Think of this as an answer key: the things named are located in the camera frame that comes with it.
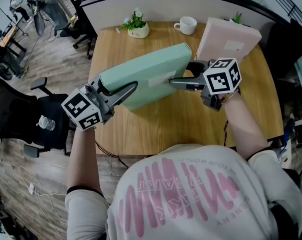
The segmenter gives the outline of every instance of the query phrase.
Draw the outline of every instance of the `label on box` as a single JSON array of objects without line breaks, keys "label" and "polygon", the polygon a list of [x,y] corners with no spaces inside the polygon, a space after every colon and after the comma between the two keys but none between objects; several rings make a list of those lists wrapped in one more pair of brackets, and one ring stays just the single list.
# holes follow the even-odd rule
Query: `label on box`
[{"label": "label on box", "polygon": [[244,46],[243,42],[227,40],[224,46],[224,50],[240,51],[243,48],[243,46]]},{"label": "label on box", "polygon": [[172,79],[175,76],[175,74],[176,74],[176,71],[171,71],[171,72],[167,72],[165,74],[153,77],[153,78],[149,79],[149,81],[148,81],[149,87],[164,84],[165,82],[168,82],[170,79]]}]

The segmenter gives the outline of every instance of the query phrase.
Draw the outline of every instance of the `white flower pot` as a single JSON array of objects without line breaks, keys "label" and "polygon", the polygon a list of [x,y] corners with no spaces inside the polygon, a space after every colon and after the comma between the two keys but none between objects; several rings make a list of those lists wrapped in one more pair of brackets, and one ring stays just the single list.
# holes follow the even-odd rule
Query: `white flower pot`
[{"label": "white flower pot", "polygon": [[144,27],[136,28],[128,31],[130,37],[146,38],[150,33],[149,25],[146,23]]}]

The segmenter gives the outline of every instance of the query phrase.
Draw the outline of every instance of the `mint green box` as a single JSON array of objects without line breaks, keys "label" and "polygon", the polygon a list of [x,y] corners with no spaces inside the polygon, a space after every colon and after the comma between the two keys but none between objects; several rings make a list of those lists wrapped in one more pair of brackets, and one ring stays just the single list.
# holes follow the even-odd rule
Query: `mint green box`
[{"label": "mint green box", "polygon": [[122,104],[130,111],[173,94],[169,79],[183,76],[192,56],[186,43],[148,53],[100,73],[106,89],[113,92],[137,81],[135,92]]}]

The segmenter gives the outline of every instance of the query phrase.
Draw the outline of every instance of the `wooden table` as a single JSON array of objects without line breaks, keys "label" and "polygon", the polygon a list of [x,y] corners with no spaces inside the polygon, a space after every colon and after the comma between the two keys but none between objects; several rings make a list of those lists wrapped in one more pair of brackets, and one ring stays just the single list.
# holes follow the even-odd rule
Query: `wooden table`
[{"label": "wooden table", "polygon": [[[99,72],[144,54],[186,42],[195,55],[205,25],[193,35],[184,35],[172,22],[151,22],[145,39],[118,34],[114,27],[101,30],[96,42],[89,81]],[[275,85],[257,45],[241,62],[242,97],[268,139],[283,135],[281,109]],[[186,71],[185,76],[192,76]],[[223,145],[226,116],[202,104],[199,92],[176,93],[136,111],[115,107],[115,115],[105,125],[98,124],[96,140],[108,151],[119,155],[155,155],[176,144]],[[227,146],[235,146],[228,130]]]},{"label": "wooden table", "polygon": [[0,46],[6,47],[9,43],[10,39],[15,35],[15,33],[18,31],[17,26],[13,26],[10,31],[5,35],[3,40],[0,42]]},{"label": "wooden table", "polygon": [[[23,60],[23,58],[25,56],[26,48],[24,48],[17,41],[14,40],[13,37],[16,34],[17,31],[18,31],[18,27],[14,25],[10,29],[10,31],[5,35],[5,37],[3,38],[3,40],[0,42],[0,46],[2,46],[2,47],[6,47],[7,46],[7,48],[10,50],[10,52],[16,56],[17,63],[20,64],[20,62]],[[9,47],[10,43],[15,44],[15,46],[18,47],[21,50],[21,52],[17,53],[14,50],[12,50]]]}]

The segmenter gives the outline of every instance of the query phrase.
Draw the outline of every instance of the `white mug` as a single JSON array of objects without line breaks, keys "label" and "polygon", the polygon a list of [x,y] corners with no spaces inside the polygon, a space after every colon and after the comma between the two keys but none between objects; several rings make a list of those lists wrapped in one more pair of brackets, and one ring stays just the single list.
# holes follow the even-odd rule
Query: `white mug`
[{"label": "white mug", "polygon": [[179,30],[185,35],[191,35],[194,33],[197,25],[197,21],[192,17],[183,16],[180,19],[180,23],[175,23],[174,28]]}]

